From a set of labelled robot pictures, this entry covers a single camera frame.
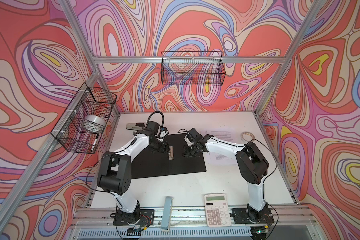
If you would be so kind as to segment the blue folder black inside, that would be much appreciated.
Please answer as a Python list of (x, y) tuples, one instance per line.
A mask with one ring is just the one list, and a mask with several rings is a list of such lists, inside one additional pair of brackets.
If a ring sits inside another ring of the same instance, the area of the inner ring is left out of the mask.
[(184, 134), (166, 137), (169, 145), (167, 153), (154, 152), (146, 148), (132, 161), (132, 178), (144, 179), (172, 175), (203, 173), (207, 171), (203, 154), (185, 156), (187, 143)]

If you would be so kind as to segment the printed paper sheet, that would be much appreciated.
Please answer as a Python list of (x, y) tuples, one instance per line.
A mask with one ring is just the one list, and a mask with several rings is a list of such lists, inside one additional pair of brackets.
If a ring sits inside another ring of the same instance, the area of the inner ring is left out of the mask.
[(243, 149), (245, 144), (234, 143), (233, 133), (230, 131), (211, 131), (203, 136), (206, 140), (206, 151), (203, 153), (209, 165), (233, 166), (237, 164), (236, 154)]

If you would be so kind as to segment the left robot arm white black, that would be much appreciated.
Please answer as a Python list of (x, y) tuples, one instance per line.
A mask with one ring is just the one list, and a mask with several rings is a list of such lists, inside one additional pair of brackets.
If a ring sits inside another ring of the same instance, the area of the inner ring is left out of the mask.
[(147, 148), (165, 153), (168, 148), (165, 137), (168, 134), (167, 128), (163, 128), (158, 134), (148, 130), (138, 131), (120, 149), (103, 154), (100, 160), (97, 186), (116, 199), (121, 212), (140, 213), (139, 201), (127, 194), (132, 181), (132, 161)]

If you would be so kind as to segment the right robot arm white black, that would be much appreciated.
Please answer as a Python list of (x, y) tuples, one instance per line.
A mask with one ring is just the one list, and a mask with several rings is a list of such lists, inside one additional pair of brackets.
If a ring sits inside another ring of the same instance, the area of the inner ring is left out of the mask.
[(248, 217), (252, 223), (258, 223), (266, 214), (268, 203), (264, 196), (264, 177), (268, 175), (269, 162), (257, 145), (251, 141), (244, 145), (225, 142), (213, 135), (202, 136), (194, 128), (185, 135), (185, 156), (194, 157), (199, 153), (215, 153), (235, 158), (239, 171), (248, 183)]

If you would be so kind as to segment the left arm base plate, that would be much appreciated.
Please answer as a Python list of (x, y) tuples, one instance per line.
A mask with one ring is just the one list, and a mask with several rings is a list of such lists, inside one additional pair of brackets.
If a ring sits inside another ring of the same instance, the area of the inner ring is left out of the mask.
[(149, 227), (154, 223), (155, 210), (143, 209), (139, 213), (124, 213), (117, 210), (111, 213), (110, 217), (113, 219), (114, 226), (141, 226)]

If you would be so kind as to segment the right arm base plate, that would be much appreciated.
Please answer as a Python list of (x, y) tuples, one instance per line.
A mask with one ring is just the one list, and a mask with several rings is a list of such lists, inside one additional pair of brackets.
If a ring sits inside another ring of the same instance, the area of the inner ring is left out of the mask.
[(234, 218), (235, 224), (272, 225), (275, 222), (268, 206), (265, 206), (259, 212), (252, 208), (233, 208), (231, 216)]

